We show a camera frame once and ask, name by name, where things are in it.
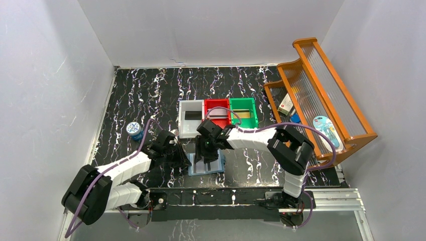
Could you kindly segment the red plastic bin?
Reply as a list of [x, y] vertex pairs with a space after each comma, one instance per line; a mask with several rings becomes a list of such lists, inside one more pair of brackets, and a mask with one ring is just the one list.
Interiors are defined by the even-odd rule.
[[[204, 100], [204, 112], [208, 113], [214, 107], [224, 107], [230, 109], [230, 102], [228, 99], [205, 99]], [[216, 125], [224, 128], [231, 124], [231, 113], [225, 109], [217, 108], [212, 110], [208, 118]]]

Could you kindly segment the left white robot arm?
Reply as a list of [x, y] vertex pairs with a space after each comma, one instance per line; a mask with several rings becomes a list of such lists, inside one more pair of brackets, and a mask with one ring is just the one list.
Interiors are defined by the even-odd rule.
[[145, 209], [151, 204], [147, 187], [133, 177], [169, 164], [173, 168], [190, 166], [178, 130], [162, 130], [157, 138], [140, 151], [107, 165], [85, 165], [76, 174], [61, 204], [87, 225], [96, 222], [105, 211], [124, 205]]

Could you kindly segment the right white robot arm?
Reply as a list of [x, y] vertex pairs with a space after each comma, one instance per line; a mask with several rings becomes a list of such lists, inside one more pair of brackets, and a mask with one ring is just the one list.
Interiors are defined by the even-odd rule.
[[218, 150], [255, 149], [269, 151], [285, 172], [283, 202], [295, 208], [303, 201], [302, 187], [308, 163], [314, 150], [313, 143], [291, 125], [271, 125], [263, 129], [224, 128], [205, 119], [196, 129], [194, 159], [209, 163], [218, 158]]

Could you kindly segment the blue card holder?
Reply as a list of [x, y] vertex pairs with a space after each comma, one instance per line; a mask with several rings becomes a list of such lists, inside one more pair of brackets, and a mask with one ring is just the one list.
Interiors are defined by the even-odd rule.
[[205, 163], [203, 159], [195, 162], [195, 153], [187, 154], [187, 157], [191, 163], [188, 168], [189, 176], [222, 173], [225, 171], [226, 159], [221, 150], [218, 150], [218, 158], [209, 163]]

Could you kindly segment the white plastic bin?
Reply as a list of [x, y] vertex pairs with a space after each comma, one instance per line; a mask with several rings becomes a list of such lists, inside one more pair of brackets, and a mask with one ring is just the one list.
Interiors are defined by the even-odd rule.
[[191, 139], [199, 135], [198, 126], [204, 118], [204, 100], [181, 100], [178, 112], [180, 139]]

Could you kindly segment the green plastic bin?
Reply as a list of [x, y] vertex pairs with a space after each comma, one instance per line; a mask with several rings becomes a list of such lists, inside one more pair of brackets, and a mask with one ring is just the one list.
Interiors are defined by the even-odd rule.
[[241, 128], [258, 127], [258, 117], [254, 98], [230, 98], [230, 108], [241, 119]]

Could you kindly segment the white credit card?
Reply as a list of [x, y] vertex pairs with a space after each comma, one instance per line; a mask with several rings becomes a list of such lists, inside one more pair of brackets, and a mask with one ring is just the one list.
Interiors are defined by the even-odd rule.
[[228, 118], [229, 113], [225, 108], [211, 108], [208, 110], [208, 118], [211, 119], [221, 119], [221, 118]]

